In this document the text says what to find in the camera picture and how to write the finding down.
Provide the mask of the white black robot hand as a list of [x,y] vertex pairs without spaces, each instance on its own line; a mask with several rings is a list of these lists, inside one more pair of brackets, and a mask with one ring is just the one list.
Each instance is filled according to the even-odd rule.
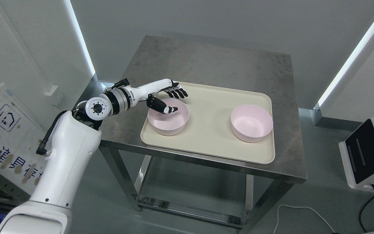
[[138,102],[146,101],[149,108],[162,114],[173,113],[178,111],[178,108],[168,106],[165,102],[156,98],[159,92],[165,92],[170,98],[183,99],[188,97],[183,86],[181,86],[179,82],[171,79],[161,79],[136,88],[125,86],[125,89],[129,90],[131,94],[133,105],[136,105]]

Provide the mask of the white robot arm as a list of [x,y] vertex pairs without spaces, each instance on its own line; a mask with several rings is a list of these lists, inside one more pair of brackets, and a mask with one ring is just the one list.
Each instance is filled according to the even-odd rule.
[[84,170],[101,141],[102,121],[133,104],[123,79],[53,121],[36,153],[46,156],[43,176],[30,199],[15,207],[0,224],[0,234],[66,234],[71,206]]

